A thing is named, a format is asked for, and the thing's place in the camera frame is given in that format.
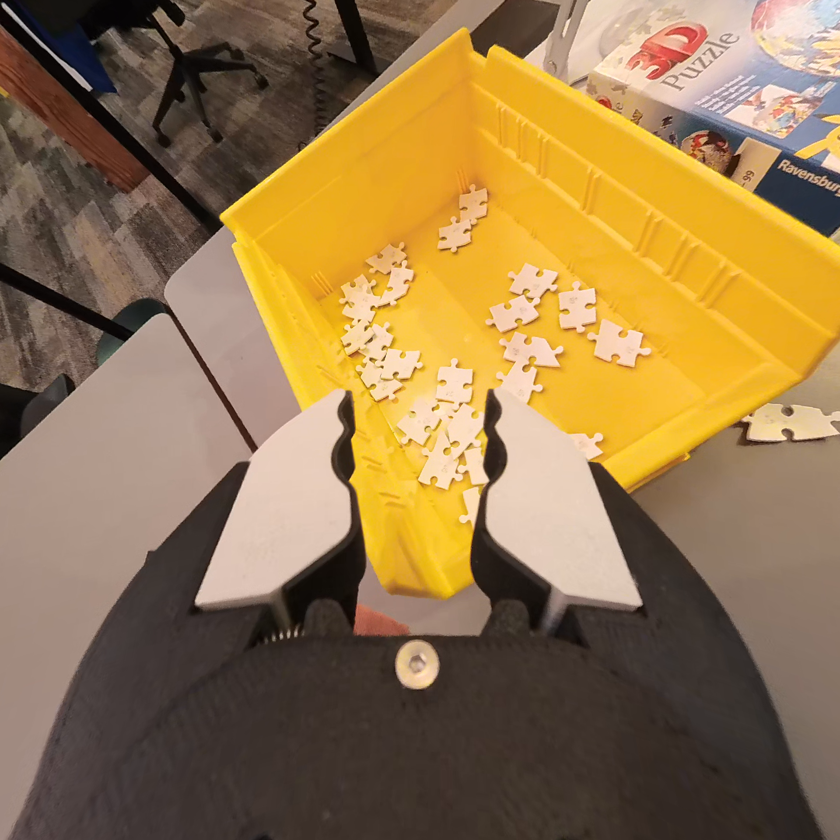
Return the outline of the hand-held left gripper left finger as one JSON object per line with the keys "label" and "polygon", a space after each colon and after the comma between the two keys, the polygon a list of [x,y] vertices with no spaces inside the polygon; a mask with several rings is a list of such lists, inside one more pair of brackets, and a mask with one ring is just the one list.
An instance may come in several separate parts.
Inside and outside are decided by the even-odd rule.
{"label": "hand-held left gripper left finger", "polygon": [[354,625],[365,546],[354,473],[354,399],[337,389],[280,427],[249,458],[195,607],[267,606],[283,628],[318,600]]}

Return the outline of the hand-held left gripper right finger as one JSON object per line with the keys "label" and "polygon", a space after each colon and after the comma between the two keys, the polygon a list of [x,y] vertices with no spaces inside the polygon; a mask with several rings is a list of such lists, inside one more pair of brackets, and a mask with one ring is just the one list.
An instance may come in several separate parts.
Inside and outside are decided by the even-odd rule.
{"label": "hand-held left gripper right finger", "polygon": [[520,602],[546,635],[573,606],[639,610],[593,465],[571,436],[500,387],[487,393],[484,431],[488,482],[469,561],[490,603]]}

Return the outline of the pile of puzzle pieces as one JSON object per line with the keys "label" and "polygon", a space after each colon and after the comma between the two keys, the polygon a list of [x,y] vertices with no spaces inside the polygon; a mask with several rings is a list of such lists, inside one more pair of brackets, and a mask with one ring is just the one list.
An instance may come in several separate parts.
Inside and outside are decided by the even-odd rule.
{"label": "pile of puzzle pieces", "polygon": [[[387,245],[366,260],[370,272],[387,276],[381,295],[374,292],[376,279],[366,275],[341,286],[339,304],[347,319],[341,334],[343,350],[347,356],[363,357],[364,362],[356,370],[376,402],[394,401],[415,372],[424,367],[420,350],[394,347],[390,324],[375,322],[380,309],[394,307],[411,289],[416,272],[408,266],[404,248],[404,243]],[[543,385],[536,382],[539,368],[560,367],[562,346],[554,348],[544,337],[518,331],[539,318],[539,304],[548,293],[558,290],[558,276],[557,271],[527,262],[519,271],[508,273],[509,291],[518,295],[489,309],[486,325],[502,335],[502,359],[510,364],[509,371],[497,373],[501,390],[523,403],[529,403],[534,393],[543,390]],[[643,346],[641,332],[624,329],[609,319],[600,320],[598,331],[588,332],[586,337],[595,342],[596,359],[628,368],[634,368],[639,357],[653,352]],[[437,372],[434,398],[416,399],[393,428],[401,445],[425,446],[432,432],[437,432],[433,449],[423,449],[426,460],[417,481],[425,487],[447,490],[454,480],[462,480],[468,474],[470,487],[463,491],[465,513],[458,519],[470,526],[476,523],[480,493],[488,482],[478,439],[484,416],[471,405],[474,378],[473,369],[451,360]]]}

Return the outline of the white jigsaw piece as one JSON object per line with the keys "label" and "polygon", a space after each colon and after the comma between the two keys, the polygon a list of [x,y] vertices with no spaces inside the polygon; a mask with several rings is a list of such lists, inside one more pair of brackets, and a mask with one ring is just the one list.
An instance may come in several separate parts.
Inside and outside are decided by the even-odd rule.
{"label": "white jigsaw piece", "polygon": [[744,436],[751,444],[776,444],[787,440],[791,431],[792,414],[782,404],[770,403],[743,417]]}
{"label": "white jigsaw piece", "polygon": [[826,439],[839,435],[839,412],[825,413],[818,407],[792,405],[784,424],[794,442]]}

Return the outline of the yellow plastic bin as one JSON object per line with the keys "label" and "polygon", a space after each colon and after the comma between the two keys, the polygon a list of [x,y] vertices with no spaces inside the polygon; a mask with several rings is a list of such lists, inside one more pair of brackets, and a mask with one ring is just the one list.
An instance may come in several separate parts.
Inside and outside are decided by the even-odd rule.
{"label": "yellow plastic bin", "polygon": [[[352,482],[387,591],[445,599],[471,584],[468,479],[417,481],[425,446],[394,425],[433,399],[440,367],[499,385],[490,307],[508,273],[559,273],[518,328],[563,347],[530,406],[563,431],[602,435],[596,457],[626,489],[802,381],[838,342],[838,247],[711,174],[584,94],[467,29],[364,101],[221,214],[301,409],[352,391]],[[376,323],[423,368],[376,402],[347,356],[341,286],[387,276],[366,260],[404,243],[411,289]],[[644,335],[633,368],[594,356],[599,321]]]}

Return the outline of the blue puzzle box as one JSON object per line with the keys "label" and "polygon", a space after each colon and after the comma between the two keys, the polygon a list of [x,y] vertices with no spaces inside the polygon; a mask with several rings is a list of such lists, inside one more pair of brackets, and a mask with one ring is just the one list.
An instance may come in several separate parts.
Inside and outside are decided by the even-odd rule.
{"label": "blue puzzle box", "polygon": [[585,92],[838,242],[839,2],[650,2]]}

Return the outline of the black office chair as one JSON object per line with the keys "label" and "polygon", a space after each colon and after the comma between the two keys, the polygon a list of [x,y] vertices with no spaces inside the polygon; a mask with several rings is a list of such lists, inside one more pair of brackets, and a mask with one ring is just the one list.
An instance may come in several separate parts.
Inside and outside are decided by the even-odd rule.
{"label": "black office chair", "polygon": [[240,48],[234,47],[227,41],[184,51],[167,34],[165,28],[157,20],[155,12],[148,14],[143,26],[156,31],[172,57],[170,76],[152,120],[152,129],[158,144],[165,149],[171,146],[171,138],[162,129],[163,120],[173,104],[185,102],[188,98],[192,100],[197,116],[210,139],[216,144],[221,143],[224,139],[223,135],[211,123],[205,108],[203,95],[207,93],[207,87],[203,83],[203,76],[247,71],[252,74],[259,90],[268,88],[268,80],[253,62],[245,60],[245,54]]}

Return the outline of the white metal stand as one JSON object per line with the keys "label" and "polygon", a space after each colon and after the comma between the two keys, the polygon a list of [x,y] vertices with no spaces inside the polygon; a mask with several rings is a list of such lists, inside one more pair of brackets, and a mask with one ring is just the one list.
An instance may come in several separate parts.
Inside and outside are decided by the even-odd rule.
{"label": "white metal stand", "polygon": [[558,2],[538,63],[551,76],[581,88],[589,74],[665,1]]}

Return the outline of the black metal leg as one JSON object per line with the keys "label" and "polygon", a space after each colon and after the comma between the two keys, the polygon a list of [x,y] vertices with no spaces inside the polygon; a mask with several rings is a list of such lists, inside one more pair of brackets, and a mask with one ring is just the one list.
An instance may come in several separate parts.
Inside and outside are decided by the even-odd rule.
{"label": "black metal leg", "polygon": [[371,77],[380,76],[388,67],[373,52],[355,1],[334,1],[343,27],[344,40],[336,40],[326,48],[330,58],[352,65]]}

